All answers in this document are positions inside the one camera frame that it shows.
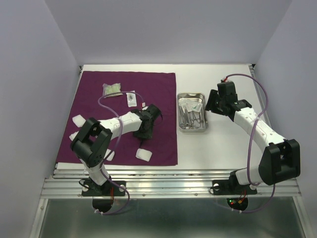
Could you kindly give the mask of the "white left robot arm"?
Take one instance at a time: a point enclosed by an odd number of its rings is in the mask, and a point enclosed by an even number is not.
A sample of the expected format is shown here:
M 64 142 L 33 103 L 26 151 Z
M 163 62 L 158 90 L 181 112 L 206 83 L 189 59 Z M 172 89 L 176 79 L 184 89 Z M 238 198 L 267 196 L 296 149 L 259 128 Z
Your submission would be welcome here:
M 122 116 L 107 120 L 87 119 L 81 129 L 70 136 L 70 148 L 89 174 L 82 186 L 83 196 L 124 196 L 125 181 L 116 181 L 118 188 L 108 181 L 111 176 L 103 163 L 114 151 L 108 150 L 111 140 L 132 133 L 140 141 L 152 139 L 154 122 L 161 117 L 158 107 L 151 104 L 143 110 L 134 109 Z

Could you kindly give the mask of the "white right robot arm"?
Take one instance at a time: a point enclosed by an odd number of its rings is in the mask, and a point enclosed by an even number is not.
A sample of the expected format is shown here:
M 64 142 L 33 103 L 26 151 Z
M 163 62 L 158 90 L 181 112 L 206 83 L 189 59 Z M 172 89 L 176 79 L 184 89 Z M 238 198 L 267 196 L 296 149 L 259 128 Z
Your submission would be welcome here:
M 296 178 L 301 173 L 300 145 L 287 140 L 259 118 L 252 105 L 239 100 L 235 84 L 222 81 L 211 90 L 206 110 L 228 116 L 257 144 L 262 152 L 260 163 L 250 168 L 235 170 L 228 179 L 218 180 L 215 194 L 238 194 L 252 183 L 276 183 Z

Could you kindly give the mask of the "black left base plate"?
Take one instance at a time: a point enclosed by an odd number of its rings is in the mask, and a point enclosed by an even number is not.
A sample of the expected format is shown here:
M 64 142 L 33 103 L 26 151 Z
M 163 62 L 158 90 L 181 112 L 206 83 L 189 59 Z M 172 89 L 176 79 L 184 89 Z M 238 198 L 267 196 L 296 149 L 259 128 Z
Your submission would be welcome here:
M 82 187 L 81 195 L 83 197 L 92 197 L 92 208 L 95 213 L 100 215 L 114 215 L 126 206 L 123 205 L 117 208 L 114 204 L 116 197 L 124 197 L 126 195 L 126 181 L 115 180 L 120 188 L 113 183 L 106 181 L 103 185 L 97 185 L 90 178 L 79 180 L 79 185 Z

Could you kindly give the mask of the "aluminium rail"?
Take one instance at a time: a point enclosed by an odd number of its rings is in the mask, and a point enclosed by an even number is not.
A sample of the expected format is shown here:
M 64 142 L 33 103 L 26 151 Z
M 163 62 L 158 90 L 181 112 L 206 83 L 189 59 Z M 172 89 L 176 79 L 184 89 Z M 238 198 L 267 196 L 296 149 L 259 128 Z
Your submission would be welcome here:
M 229 177 L 229 170 L 109 170 L 114 180 L 126 181 L 131 199 L 212 198 L 213 181 Z M 80 198 L 80 179 L 88 173 L 80 168 L 57 168 L 45 179 L 41 198 Z
M 260 113 L 254 114 L 255 118 L 252 119 L 252 130 L 250 131 L 250 141 L 248 147 L 248 159 L 247 159 L 247 169 L 251 177 L 254 177 L 258 172 L 258 167 L 266 146 L 268 146 L 266 139 L 268 139 L 270 132 L 276 136 L 277 133 L 270 128 L 271 124 L 267 115 L 268 98 L 267 93 L 263 88 L 263 85 L 255 77 L 255 71 L 251 65 L 249 65 L 249 70 L 251 74 L 251 79 L 255 85 L 258 100 L 260 102 L 261 111 Z M 259 152 L 256 154 L 255 162 L 251 162 L 251 156 L 253 155 L 252 145 L 255 144 L 259 148 Z

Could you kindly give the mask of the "stainless steel tray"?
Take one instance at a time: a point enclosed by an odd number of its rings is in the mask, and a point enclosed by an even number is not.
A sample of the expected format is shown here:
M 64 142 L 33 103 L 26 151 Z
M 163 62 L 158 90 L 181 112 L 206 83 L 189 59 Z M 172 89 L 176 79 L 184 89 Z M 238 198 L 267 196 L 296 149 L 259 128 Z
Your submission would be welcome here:
M 201 113 L 203 114 L 203 117 L 204 117 L 204 127 L 203 128 L 200 128 L 199 127 L 199 123 L 198 123 L 198 112 L 194 112 L 195 116 L 196 116 L 196 119 L 197 119 L 197 122 L 196 122 L 196 125 L 198 126 L 197 129 L 181 129 L 180 128 L 180 121 L 179 121 L 179 112 L 181 110 L 181 107 L 179 106 L 178 104 L 178 100 L 181 99 L 181 98 L 189 98 L 193 101 L 196 101 L 196 102 L 200 102 L 203 104 L 203 107 L 201 109 Z M 209 127 L 209 123 L 208 123 L 208 117 L 207 117 L 207 113 L 205 111 L 205 106 L 206 106 L 206 99 L 205 99 L 205 95 L 203 93 L 198 93 L 198 92 L 183 92 L 183 93 L 179 93 L 177 95 L 177 108 L 178 108 L 178 128 L 179 130 L 182 132 L 182 133 L 203 133 L 205 132 L 208 127 Z

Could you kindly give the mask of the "steel forceps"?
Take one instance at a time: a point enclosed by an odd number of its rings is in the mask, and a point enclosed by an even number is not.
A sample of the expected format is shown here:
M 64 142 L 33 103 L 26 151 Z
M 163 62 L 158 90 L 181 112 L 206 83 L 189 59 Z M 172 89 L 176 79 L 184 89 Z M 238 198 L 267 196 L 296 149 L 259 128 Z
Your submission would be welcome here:
M 199 117 L 198 117 L 198 123 L 199 123 L 199 127 L 203 128 L 204 127 L 204 117 L 203 114 L 201 112 L 198 113 Z
M 179 121 L 180 121 L 180 128 L 181 129 L 188 129 L 189 128 L 186 114 L 183 112 L 182 109 L 179 112 Z

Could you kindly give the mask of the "curved forceps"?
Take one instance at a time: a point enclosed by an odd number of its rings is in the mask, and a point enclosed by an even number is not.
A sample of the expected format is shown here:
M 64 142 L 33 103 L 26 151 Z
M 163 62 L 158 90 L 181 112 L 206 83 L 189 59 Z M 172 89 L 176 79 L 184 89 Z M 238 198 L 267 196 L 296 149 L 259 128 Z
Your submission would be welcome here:
M 196 125 L 197 119 L 196 119 L 194 112 L 188 112 L 187 117 L 188 117 L 188 121 L 189 121 L 188 122 L 189 128 L 190 129 L 197 129 L 198 128 L 198 126 Z

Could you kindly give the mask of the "white gauze pad far left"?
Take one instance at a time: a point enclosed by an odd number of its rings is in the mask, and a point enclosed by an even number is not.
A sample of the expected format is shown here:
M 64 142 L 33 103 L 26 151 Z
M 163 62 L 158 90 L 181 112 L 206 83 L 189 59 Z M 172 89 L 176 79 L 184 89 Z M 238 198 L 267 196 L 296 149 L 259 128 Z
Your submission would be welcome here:
M 71 141 L 73 141 L 77 134 L 78 134 L 78 132 L 74 132 L 73 134 L 71 134 L 71 135 L 69 136 L 69 139 L 70 139 Z

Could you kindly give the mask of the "purple cloth mat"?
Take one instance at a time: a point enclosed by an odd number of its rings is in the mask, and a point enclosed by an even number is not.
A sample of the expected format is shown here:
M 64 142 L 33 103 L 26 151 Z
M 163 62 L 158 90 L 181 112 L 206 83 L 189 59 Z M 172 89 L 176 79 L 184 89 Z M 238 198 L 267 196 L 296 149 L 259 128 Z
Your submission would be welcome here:
M 56 162 L 79 163 L 71 151 L 69 136 L 78 131 L 72 118 L 81 115 L 83 118 L 111 119 L 109 110 L 98 104 L 103 95 L 103 84 L 121 84 L 122 91 L 135 91 L 140 94 L 137 103 L 154 104 L 162 113 L 154 123 L 153 137 L 141 142 L 133 134 L 122 135 L 112 161 L 108 165 L 118 166 L 175 166 L 177 165 L 176 134 L 176 76 L 175 73 L 146 72 L 102 72 L 85 71 L 82 73 L 75 99 L 66 124 Z M 136 158 L 139 148 L 151 151 L 149 162 Z

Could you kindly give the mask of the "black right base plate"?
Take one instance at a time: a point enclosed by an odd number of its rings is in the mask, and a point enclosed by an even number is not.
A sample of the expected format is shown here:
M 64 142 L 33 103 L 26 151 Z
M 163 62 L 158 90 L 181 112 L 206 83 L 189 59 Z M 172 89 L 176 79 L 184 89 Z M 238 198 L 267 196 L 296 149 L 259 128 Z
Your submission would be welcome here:
M 257 189 L 251 189 L 249 185 L 240 185 L 236 179 L 218 179 L 212 181 L 209 193 L 221 196 L 229 195 L 228 206 L 236 211 L 244 212 L 249 204 L 248 195 L 256 195 Z

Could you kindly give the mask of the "aluminium right side rail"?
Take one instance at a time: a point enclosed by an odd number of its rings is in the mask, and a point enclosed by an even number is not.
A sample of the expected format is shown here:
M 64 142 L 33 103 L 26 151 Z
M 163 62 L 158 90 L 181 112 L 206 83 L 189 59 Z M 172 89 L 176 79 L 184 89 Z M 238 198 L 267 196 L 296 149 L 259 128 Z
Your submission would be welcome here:
M 255 71 L 251 65 L 249 65 L 249 70 L 251 74 L 251 79 L 255 85 L 258 100 L 260 102 L 261 111 L 260 113 L 254 114 L 255 118 L 252 119 L 252 130 L 250 131 L 250 141 L 248 147 L 248 159 L 247 159 L 247 169 L 251 177 L 254 177 L 258 172 L 258 167 L 266 146 L 268 146 L 266 139 L 268 139 L 270 132 L 276 136 L 277 133 L 270 128 L 271 124 L 267 115 L 268 98 L 267 93 L 263 88 L 263 85 L 255 77 Z M 259 148 L 259 152 L 256 154 L 255 162 L 251 162 L 251 156 L 253 155 L 252 145 L 255 144 Z

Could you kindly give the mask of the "aluminium front rail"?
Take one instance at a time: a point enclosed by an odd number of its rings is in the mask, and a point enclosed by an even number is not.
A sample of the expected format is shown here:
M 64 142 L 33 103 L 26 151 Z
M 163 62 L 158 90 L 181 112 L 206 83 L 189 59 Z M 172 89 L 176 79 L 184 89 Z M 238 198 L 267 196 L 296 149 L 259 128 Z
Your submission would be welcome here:
M 213 181 L 229 177 L 229 170 L 109 170 L 114 180 L 126 181 L 131 199 L 212 198 Z M 41 198 L 80 198 L 80 179 L 88 173 L 80 168 L 57 168 L 45 179 Z

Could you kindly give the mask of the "green white suture packet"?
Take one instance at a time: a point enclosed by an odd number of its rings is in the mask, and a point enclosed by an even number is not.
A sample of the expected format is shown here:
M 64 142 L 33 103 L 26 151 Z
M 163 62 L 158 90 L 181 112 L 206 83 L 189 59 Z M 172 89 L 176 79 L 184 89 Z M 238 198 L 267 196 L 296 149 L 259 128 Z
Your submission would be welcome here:
M 203 104 L 200 102 L 193 101 L 189 98 L 181 98 L 178 100 L 178 104 L 183 110 L 183 112 L 200 112 Z

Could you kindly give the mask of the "green gauze bag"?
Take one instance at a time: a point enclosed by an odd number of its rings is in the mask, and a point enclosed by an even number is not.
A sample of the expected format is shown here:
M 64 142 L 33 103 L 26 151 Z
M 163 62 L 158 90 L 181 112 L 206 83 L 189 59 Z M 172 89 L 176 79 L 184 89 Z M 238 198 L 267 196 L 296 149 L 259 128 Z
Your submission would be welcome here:
M 112 85 L 103 84 L 103 97 L 116 97 L 121 96 L 123 93 L 121 92 L 121 84 L 115 83 Z

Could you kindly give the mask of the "white gauze pad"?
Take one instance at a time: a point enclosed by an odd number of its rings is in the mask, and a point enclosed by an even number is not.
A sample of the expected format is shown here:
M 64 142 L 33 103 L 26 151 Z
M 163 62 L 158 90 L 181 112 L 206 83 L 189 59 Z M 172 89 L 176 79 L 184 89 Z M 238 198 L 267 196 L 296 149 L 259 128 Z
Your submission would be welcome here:
M 114 156 L 115 156 L 115 152 L 113 152 L 113 151 L 107 149 L 106 154 L 105 154 L 105 156 L 104 156 L 104 159 L 105 159 L 106 161 L 112 161 L 113 158 L 114 158 Z
M 152 152 L 149 151 L 149 150 L 145 150 L 145 149 L 142 149 L 142 148 L 139 148 L 136 152 L 136 158 L 137 159 L 140 159 L 142 161 L 146 161 L 146 162 L 149 162 L 151 157 L 152 157 Z
M 74 116 L 72 121 L 77 127 L 82 127 L 86 122 L 86 120 L 81 115 Z
M 69 136 L 69 139 L 70 139 L 71 141 L 73 141 L 77 134 L 78 134 L 78 132 L 74 132 L 73 134 L 71 134 L 71 135 Z

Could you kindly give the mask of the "white gauze pad right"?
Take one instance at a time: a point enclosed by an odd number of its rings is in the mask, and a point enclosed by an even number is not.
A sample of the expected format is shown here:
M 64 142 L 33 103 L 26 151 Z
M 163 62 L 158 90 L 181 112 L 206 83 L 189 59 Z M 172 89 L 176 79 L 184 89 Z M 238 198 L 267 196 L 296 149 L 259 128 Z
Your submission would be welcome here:
M 146 161 L 146 162 L 149 162 L 151 157 L 152 157 L 152 152 L 149 151 L 149 150 L 145 150 L 145 149 L 142 149 L 142 148 L 139 148 L 136 152 L 136 158 L 137 159 L 140 159 L 142 161 Z

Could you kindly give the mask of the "white gauze pad upper left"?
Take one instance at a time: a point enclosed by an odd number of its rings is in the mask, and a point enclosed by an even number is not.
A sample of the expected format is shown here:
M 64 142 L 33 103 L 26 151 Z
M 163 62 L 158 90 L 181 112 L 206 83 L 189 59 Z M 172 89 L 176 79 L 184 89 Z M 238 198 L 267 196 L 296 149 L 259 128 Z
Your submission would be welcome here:
M 86 122 L 86 120 L 81 115 L 74 116 L 72 121 L 77 127 L 82 127 Z

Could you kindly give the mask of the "white gauze pad middle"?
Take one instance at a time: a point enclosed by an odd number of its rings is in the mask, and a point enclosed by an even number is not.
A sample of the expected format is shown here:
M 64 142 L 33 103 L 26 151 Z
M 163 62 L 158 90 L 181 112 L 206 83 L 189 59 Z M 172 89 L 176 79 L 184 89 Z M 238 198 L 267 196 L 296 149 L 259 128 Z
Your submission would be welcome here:
M 104 156 L 104 159 L 105 159 L 106 161 L 112 161 L 113 158 L 114 158 L 114 156 L 115 156 L 115 152 L 113 152 L 113 151 L 107 149 L 106 154 L 105 154 L 105 156 Z

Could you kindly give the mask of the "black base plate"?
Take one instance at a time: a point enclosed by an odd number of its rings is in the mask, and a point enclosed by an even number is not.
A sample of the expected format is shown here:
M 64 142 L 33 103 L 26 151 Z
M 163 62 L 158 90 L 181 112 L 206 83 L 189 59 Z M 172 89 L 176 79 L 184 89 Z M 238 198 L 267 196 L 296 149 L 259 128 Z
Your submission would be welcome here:
M 240 185 L 236 179 L 218 179 L 212 181 L 209 193 L 221 196 L 229 195 L 228 206 L 236 211 L 244 212 L 249 204 L 248 195 L 256 195 L 257 189 L 251 189 L 249 185 Z
M 82 187 L 81 195 L 83 197 L 92 197 L 92 208 L 95 213 L 100 215 L 114 215 L 126 206 L 123 205 L 117 208 L 114 204 L 116 197 L 124 197 L 126 195 L 126 181 L 115 180 L 120 188 L 113 183 L 106 181 L 103 185 L 97 185 L 90 178 L 79 180 L 79 185 Z

